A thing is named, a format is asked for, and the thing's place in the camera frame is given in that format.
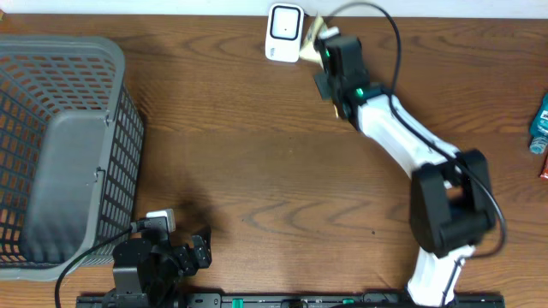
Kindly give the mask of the teal mouthwash bottle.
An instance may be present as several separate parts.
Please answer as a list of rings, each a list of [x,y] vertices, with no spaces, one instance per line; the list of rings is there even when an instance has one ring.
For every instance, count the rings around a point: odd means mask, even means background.
[[[543,154],[547,148],[547,95],[543,96],[539,110],[529,128],[529,133],[532,136],[529,150],[533,154]]]

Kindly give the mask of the yellow noodle snack bag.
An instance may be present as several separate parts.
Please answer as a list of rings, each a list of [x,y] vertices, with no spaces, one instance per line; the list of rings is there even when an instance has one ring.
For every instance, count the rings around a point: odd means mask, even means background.
[[[307,30],[307,34],[301,43],[299,59],[318,64],[324,67],[320,53],[315,49],[314,43],[319,35],[327,30],[325,20],[321,15],[317,15],[313,23]]]

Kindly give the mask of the red chocolate bar wrapper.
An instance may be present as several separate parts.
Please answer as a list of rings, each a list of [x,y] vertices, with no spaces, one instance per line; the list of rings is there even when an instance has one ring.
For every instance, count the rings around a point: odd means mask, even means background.
[[[548,179],[548,157],[545,159],[545,163],[544,163],[542,171],[539,175],[539,178],[542,179],[542,180],[547,180]]]

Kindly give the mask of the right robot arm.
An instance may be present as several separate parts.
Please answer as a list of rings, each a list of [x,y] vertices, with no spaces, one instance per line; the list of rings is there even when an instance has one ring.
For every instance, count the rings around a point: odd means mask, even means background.
[[[420,251],[407,292],[419,306],[455,300],[462,266],[497,225],[486,159],[462,152],[417,122],[390,90],[373,84],[358,38],[335,34],[313,43],[323,72],[314,79],[337,115],[378,143],[411,180],[409,223]]]

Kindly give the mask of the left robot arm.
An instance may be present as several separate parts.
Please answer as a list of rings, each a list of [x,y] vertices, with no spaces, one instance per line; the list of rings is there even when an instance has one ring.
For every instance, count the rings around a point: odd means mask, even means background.
[[[117,245],[113,251],[115,287],[102,298],[100,305],[186,307],[187,296],[179,284],[182,278],[210,267],[211,228],[203,227],[191,236],[191,240],[191,246],[173,246],[166,228],[145,228],[139,238]]]

